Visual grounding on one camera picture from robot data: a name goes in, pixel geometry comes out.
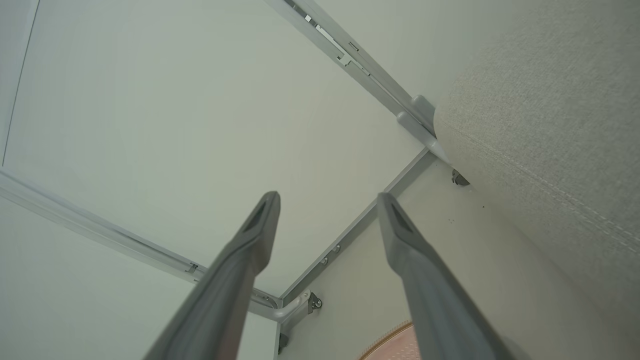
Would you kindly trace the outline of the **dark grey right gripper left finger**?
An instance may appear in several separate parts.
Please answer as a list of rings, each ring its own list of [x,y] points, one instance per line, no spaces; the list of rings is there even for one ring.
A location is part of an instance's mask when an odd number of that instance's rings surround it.
[[[256,276],[270,261],[281,196],[263,194],[153,346],[147,360],[235,360]]]

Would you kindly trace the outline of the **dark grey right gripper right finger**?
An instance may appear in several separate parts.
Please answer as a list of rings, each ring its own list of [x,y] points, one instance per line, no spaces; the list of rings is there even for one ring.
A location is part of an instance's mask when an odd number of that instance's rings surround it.
[[[400,276],[424,360],[512,360],[514,355],[473,303],[395,196],[376,206],[390,268]]]

